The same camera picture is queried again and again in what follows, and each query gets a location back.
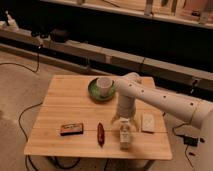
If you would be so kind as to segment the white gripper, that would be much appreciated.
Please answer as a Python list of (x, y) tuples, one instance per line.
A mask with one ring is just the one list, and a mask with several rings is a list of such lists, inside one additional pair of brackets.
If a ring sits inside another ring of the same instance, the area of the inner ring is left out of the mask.
[(118, 96), (118, 103), (116, 108), (116, 115), (114, 115), (110, 121), (113, 124), (120, 117), (131, 118), (132, 124), (135, 126), (136, 130), (139, 130), (139, 125), (135, 118), (133, 117), (136, 112), (135, 99), (123, 95)]

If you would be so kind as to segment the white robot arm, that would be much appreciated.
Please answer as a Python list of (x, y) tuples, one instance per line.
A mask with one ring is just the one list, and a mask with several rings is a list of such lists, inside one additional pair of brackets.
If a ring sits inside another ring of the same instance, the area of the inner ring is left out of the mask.
[(119, 118), (132, 120), (136, 99), (169, 113), (200, 130), (195, 171), (213, 171), (213, 102), (146, 87), (134, 72), (117, 77), (114, 86), (118, 102), (112, 122)]

